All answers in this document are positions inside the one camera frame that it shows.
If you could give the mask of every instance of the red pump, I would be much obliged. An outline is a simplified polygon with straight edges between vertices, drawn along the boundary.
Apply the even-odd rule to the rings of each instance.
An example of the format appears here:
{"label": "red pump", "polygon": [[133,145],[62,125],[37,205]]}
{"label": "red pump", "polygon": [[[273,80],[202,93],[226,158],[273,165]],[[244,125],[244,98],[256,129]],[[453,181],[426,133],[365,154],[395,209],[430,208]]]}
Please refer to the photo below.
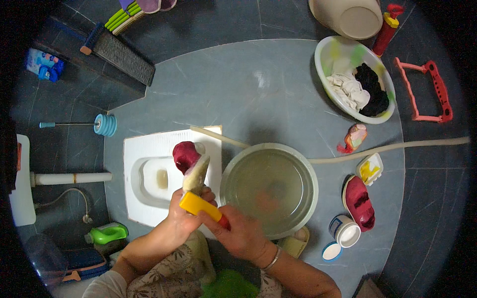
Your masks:
{"label": "red pump", "polygon": [[394,32],[396,32],[397,27],[399,26],[399,21],[396,17],[400,14],[403,14],[404,7],[397,4],[389,4],[387,7],[388,12],[384,13],[383,16],[383,26],[379,30],[378,37],[373,45],[373,52],[381,57],[384,50],[386,50],[389,41],[393,38]]}

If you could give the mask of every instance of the green cloth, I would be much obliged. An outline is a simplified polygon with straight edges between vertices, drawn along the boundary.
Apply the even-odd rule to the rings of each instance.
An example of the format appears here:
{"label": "green cloth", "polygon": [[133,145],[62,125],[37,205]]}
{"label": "green cloth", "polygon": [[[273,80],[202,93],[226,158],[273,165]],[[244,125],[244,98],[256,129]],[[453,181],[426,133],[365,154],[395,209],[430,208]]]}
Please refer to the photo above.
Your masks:
{"label": "green cloth", "polygon": [[246,281],[239,272],[230,269],[220,271],[216,280],[203,286],[202,289],[204,290],[202,298],[255,298],[260,293],[260,290]]}

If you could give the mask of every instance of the drain pipe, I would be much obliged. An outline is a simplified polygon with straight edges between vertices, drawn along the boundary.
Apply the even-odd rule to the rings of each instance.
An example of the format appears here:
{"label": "drain pipe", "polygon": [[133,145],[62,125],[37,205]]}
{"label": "drain pipe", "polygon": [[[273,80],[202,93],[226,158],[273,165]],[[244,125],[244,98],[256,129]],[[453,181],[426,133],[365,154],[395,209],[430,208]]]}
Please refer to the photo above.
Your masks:
{"label": "drain pipe", "polygon": [[35,174],[30,172],[30,186],[104,182],[111,181],[112,178],[111,173]]}

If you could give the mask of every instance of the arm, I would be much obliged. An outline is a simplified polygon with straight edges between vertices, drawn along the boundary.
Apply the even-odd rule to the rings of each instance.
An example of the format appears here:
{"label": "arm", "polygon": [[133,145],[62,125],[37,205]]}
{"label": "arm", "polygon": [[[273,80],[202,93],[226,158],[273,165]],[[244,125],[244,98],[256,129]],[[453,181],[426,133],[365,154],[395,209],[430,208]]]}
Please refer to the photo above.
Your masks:
{"label": "arm", "polygon": [[[249,260],[260,268],[268,266],[277,253],[277,247],[264,237],[260,222],[242,215],[231,206],[221,207],[220,211],[229,220],[230,231],[202,211],[199,218],[233,256]],[[267,273],[297,296],[341,297],[331,277],[284,251]]]}
{"label": "arm", "polygon": [[[217,205],[209,187],[204,187],[202,197]],[[151,232],[129,243],[119,255],[112,271],[119,273],[129,285],[136,277],[146,274],[155,265],[185,243],[190,233],[195,231],[201,221],[179,207],[182,189],[172,194],[169,215]]]}

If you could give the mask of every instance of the white cloth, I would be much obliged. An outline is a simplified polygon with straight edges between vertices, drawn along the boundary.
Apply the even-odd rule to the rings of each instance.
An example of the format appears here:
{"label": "white cloth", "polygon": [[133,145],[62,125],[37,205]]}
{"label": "white cloth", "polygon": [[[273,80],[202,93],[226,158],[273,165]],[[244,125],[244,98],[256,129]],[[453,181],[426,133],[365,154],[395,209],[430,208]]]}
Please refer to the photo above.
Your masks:
{"label": "white cloth", "polygon": [[350,108],[359,112],[369,102],[370,95],[351,72],[333,73],[326,77],[336,94]]}
{"label": "white cloth", "polygon": [[83,298],[125,298],[126,290],[124,277],[109,270],[91,282],[84,291]]}

